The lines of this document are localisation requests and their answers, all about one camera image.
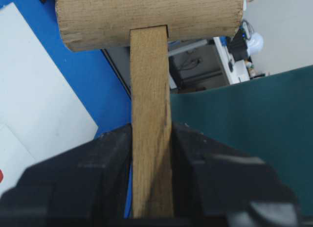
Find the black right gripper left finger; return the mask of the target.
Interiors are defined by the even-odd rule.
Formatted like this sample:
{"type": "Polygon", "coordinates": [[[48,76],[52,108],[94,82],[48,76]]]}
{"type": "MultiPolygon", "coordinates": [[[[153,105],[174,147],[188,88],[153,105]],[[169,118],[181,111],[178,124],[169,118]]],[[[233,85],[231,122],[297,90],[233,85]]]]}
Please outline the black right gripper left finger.
{"type": "Polygon", "coordinates": [[[122,222],[129,182],[132,128],[28,167],[0,199],[3,227],[108,227],[122,222]]]}

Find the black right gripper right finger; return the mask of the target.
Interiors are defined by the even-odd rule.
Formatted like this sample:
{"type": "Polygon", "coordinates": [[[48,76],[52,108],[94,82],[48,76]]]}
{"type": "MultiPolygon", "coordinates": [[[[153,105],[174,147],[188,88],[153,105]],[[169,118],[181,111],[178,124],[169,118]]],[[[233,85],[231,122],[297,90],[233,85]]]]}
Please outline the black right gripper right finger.
{"type": "Polygon", "coordinates": [[[258,157],[172,127],[174,214],[205,227],[297,227],[294,192],[258,157]]]}

